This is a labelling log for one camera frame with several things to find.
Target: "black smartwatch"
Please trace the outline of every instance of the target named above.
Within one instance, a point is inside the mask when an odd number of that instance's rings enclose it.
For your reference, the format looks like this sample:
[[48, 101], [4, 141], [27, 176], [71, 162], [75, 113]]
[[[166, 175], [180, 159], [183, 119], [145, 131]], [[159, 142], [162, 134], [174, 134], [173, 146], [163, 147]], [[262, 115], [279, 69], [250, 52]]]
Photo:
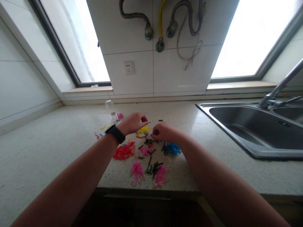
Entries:
[[123, 133], [120, 132], [119, 129], [117, 129], [116, 125], [112, 125], [108, 130], [105, 131], [105, 133], [113, 134], [119, 143], [123, 143], [125, 140], [125, 135], [123, 135]]

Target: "small plastic bottle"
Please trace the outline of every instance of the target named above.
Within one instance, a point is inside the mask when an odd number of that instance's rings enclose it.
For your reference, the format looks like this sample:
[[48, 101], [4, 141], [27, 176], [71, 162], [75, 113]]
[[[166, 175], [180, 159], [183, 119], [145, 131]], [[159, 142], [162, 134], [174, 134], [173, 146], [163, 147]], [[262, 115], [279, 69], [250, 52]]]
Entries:
[[111, 118], [112, 118], [113, 120], [117, 119], [116, 112], [115, 112], [114, 102], [111, 101], [111, 100], [107, 100], [107, 101], [105, 102], [105, 106], [106, 106], [106, 108], [108, 109]]

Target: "yellow hose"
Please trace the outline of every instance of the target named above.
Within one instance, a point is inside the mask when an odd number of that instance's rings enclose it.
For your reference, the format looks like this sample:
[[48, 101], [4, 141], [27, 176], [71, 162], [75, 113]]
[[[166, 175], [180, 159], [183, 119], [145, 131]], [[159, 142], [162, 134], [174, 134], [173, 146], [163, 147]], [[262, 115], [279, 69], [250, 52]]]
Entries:
[[160, 8], [159, 8], [159, 18], [158, 18], [158, 27], [159, 27], [159, 38], [163, 38], [163, 32], [162, 32], [162, 8], [165, 4], [166, 0], [162, 0]]

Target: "sink basin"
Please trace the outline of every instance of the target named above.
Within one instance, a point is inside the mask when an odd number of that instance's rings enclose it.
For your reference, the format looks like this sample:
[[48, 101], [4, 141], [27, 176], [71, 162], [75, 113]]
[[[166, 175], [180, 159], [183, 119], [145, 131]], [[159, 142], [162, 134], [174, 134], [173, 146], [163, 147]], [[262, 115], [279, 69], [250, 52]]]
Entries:
[[300, 120], [298, 111], [292, 110], [302, 108], [263, 110], [254, 103], [200, 103], [196, 106], [250, 156], [267, 160], [303, 160], [303, 125], [296, 122]]
[[276, 108], [273, 111], [283, 117], [303, 124], [303, 108]]

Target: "faucet handle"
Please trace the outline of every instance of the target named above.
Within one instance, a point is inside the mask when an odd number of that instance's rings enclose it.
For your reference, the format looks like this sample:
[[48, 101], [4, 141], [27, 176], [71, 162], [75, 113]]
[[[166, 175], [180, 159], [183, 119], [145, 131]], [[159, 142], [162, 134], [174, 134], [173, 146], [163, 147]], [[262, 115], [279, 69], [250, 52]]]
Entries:
[[280, 101], [280, 100], [268, 100], [266, 103], [269, 104], [269, 105], [272, 105], [274, 107], [283, 107], [286, 104], [294, 102], [294, 101], [296, 101], [298, 99], [301, 99], [301, 98], [302, 98], [302, 96], [298, 96], [298, 97], [290, 99], [290, 100], [288, 100], [286, 102], [283, 102], [283, 101]]

